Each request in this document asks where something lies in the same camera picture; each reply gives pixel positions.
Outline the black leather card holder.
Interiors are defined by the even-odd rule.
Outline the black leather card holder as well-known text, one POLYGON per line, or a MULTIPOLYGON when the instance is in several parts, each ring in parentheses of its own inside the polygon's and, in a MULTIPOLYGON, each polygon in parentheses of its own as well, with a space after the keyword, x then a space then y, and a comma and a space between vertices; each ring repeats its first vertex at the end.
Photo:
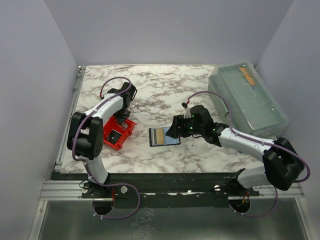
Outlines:
POLYGON ((180 145, 181 140, 180 138, 171 138, 166 136, 166 132, 168 131, 169 127, 153 127, 148 129, 149 133, 149 145, 150 147, 163 147, 163 146, 175 146, 175 145, 180 145), (151 139, 151 131, 152 129, 156 128, 163 128, 164 129, 164 145, 152 145, 152 139, 151 139))

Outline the red plastic bin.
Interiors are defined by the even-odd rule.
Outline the red plastic bin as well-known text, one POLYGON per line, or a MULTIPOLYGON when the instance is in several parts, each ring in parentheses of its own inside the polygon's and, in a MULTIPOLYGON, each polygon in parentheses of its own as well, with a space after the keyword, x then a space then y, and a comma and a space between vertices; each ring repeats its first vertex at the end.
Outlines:
POLYGON ((130 119, 118 123, 117 119, 112 116, 103 126, 103 143, 115 151, 119 151, 127 138, 133 134, 136 125, 130 119))

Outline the aluminium rail frame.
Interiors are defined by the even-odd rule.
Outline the aluminium rail frame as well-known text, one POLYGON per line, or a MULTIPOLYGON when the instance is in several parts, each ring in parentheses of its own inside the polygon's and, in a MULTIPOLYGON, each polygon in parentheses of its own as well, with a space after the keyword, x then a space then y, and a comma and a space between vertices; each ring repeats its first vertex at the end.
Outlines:
MULTIPOLYGON (((187 140, 181 146, 149 147, 148 128, 165 126, 180 101, 206 90, 213 65, 99 65, 87 66, 76 110, 99 102, 100 89, 121 84, 127 77, 138 89, 132 104, 137 122, 133 136, 119 152, 104 148, 103 162, 112 173, 226 172, 252 167, 254 161, 233 150, 209 149, 206 143, 187 140)), ((41 240, 306 240, 301 198, 281 198, 276 210, 265 217, 247 218, 227 208, 145 207, 122 220, 94 216, 92 202, 81 198, 78 183, 44 182, 41 190, 44 219, 41 240)))

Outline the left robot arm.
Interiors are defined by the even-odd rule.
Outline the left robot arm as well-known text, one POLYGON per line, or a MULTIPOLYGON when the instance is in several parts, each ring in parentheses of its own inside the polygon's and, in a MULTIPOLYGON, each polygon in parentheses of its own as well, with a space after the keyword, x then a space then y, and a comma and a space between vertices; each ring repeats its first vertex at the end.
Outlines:
POLYGON ((105 169, 101 152, 104 145, 104 127, 115 123, 108 129, 115 138, 111 145, 115 146, 124 134, 116 127, 122 127, 130 116, 129 106, 134 100, 137 89, 126 77, 120 89, 111 88, 107 94, 100 89, 101 101, 86 112, 75 112, 71 116, 67 137, 67 149, 71 151, 74 161, 81 162, 88 174, 88 180, 94 183, 93 191, 101 198, 107 197, 111 185, 107 182, 109 173, 105 169))

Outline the green plastic storage box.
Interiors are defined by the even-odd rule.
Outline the green plastic storage box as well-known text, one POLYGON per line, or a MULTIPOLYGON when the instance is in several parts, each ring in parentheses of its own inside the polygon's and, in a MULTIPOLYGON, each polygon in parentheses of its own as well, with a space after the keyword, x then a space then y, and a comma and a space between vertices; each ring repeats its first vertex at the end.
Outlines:
POLYGON ((209 76, 208 91, 224 124, 255 137, 272 139, 280 135, 289 118, 248 61, 216 65, 209 76), (250 86, 239 67, 255 80, 250 86))

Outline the yellow credit card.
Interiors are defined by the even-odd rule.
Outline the yellow credit card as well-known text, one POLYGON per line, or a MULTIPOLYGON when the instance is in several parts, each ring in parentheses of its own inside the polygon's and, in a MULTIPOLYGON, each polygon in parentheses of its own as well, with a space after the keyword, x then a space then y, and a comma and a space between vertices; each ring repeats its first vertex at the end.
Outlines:
POLYGON ((151 143, 153 146, 165 144, 165 134, 163 128, 151 129, 151 143))

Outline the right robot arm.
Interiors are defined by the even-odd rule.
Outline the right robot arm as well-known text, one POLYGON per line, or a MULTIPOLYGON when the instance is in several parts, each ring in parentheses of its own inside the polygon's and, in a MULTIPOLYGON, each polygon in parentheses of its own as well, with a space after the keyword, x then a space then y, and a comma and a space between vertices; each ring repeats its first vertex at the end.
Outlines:
POLYGON ((264 185, 287 191, 305 169, 287 139, 264 139, 233 131, 227 124, 214 122, 203 105, 188 107, 184 114, 175 115, 165 135, 172 139, 199 135, 209 144, 234 149, 261 161, 261 167, 241 169, 231 178, 230 191, 236 196, 264 185))

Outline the black card in bin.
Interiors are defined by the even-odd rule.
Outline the black card in bin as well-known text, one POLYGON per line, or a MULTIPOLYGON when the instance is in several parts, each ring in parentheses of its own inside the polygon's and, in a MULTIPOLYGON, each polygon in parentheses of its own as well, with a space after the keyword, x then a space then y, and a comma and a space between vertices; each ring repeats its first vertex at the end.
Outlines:
POLYGON ((117 132, 116 130, 112 130, 106 137, 106 141, 110 143, 111 145, 115 145, 118 140, 121 138, 121 134, 117 132))

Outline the orange tool inside box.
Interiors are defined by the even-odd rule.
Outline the orange tool inside box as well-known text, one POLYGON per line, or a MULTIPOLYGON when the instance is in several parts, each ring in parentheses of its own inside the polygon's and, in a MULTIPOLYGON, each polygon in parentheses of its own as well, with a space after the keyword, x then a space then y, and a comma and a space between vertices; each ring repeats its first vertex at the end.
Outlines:
POLYGON ((238 69, 241 71, 241 73, 243 74, 250 86, 253 87, 256 85, 255 80, 251 77, 249 72, 244 67, 239 67, 238 69))

